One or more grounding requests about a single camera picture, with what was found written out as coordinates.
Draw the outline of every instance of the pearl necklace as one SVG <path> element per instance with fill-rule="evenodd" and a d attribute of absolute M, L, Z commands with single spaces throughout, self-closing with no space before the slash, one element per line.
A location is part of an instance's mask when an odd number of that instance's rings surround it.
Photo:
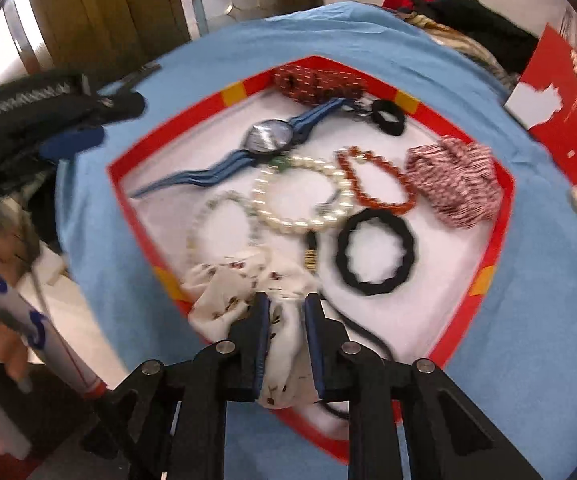
<path fill-rule="evenodd" d="M 204 207 L 201 209 L 200 213 L 196 216 L 195 221 L 193 222 L 192 227 L 188 231 L 188 237 L 186 238 L 186 248 L 188 259 L 190 260 L 191 264 L 196 265 L 201 263 L 198 260 L 198 244 L 199 244 L 199 237 L 198 232 L 201 227 L 204 226 L 206 223 L 206 218 L 210 215 L 219 204 L 225 201 L 235 202 L 237 205 L 241 206 L 246 213 L 246 218 L 249 221 L 249 226 L 251 231 L 249 232 L 249 244 L 252 246 L 259 245 L 261 242 L 261 228 L 260 222 L 258 218 L 255 216 L 255 209 L 252 208 L 251 201 L 248 200 L 244 195 L 238 193 L 236 191 L 227 191 L 218 195 L 215 195 L 213 198 L 208 200 Z"/>
<path fill-rule="evenodd" d="M 268 185 L 273 178 L 286 167 L 303 168 L 317 171 L 334 181 L 339 193 L 336 201 L 327 212 L 310 219 L 291 220 L 280 218 L 268 206 Z M 323 231 L 334 227 L 353 211 L 353 191 L 351 181 L 345 178 L 344 171 L 326 160 L 302 155 L 287 155 L 280 160 L 273 160 L 262 169 L 261 175 L 255 179 L 255 188 L 251 191 L 251 203 L 260 219 L 271 229 L 282 234 L 303 235 L 307 231 Z"/>

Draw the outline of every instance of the blue watch strap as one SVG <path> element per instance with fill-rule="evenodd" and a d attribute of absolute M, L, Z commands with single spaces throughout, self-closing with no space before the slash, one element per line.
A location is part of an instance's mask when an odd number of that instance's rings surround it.
<path fill-rule="evenodd" d="M 134 191 L 131 193 L 131 198 L 142 198 L 150 192 L 179 184 L 193 184 L 199 187 L 215 186 L 224 182 L 238 171 L 250 168 L 254 164 L 255 157 L 248 150 L 235 150 L 207 170 L 180 171 L 179 173 L 170 174 Z"/>
<path fill-rule="evenodd" d="M 309 138 L 309 134 L 313 127 L 328 114 L 331 114 L 349 100 L 345 97 L 334 97 L 329 99 L 326 103 L 316 106 L 311 110 L 304 112 L 302 115 L 293 117 L 288 120 L 294 131 L 294 144 L 303 144 Z"/>

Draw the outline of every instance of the red white striped scrunchie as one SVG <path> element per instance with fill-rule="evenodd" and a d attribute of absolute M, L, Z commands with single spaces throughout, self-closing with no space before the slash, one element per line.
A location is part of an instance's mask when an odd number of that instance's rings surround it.
<path fill-rule="evenodd" d="M 333 97 L 357 100 L 366 87 L 361 77 L 349 72 L 294 65 L 278 67 L 273 73 L 273 82 L 284 95 L 305 105 L 319 105 Z"/>
<path fill-rule="evenodd" d="M 490 148 L 441 137 L 438 144 L 410 148 L 406 153 L 408 178 L 446 225 L 470 228 L 480 220 L 495 218 L 502 189 Z"/>

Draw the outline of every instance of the watch face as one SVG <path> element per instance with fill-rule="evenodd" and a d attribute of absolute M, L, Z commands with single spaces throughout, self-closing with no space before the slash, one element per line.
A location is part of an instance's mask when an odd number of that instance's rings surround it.
<path fill-rule="evenodd" d="M 293 138 L 293 128 L 286 121 L 271 119 L 251 126 L 244 148 L 253 153 L 272 153 L 284 149 Z"/>

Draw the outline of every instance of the metal screw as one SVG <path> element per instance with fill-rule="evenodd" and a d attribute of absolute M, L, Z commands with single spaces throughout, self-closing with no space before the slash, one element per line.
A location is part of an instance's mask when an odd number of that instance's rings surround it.
<path fill-rule="evenodd" d="M 142 365 L 142 373 L 144 375 L 155 375 L 162 369 L 162 364 L 159 361 L 150 360 Z"/>
<path fill-rule="evenodd" d="M 415 366 L 417 367 L 417 369 L 419 371 L 421 371 L 423 374 L 430 374 L 432 371 L 435 370 L 435 364 L 433 363 L 433 361 L 429 360 L 429 359 L 420 359 Z"/>
<path fill-rule="evenodd" d="M 345 354 L 355 355 L 359 354 L 361 350 L 361 346 L 359 343 L 355 343 L 355 341 L 345 341 L 342 343 L 342 352 Z"/>
<path fill-rule="evenodd" d="M 217 343 L 215 349 L 220 354 L 230 354 L 233 350 L 235 350 L 235 343 L 229 341 L 228 339 L 224 339 L 223 341 Z"/>

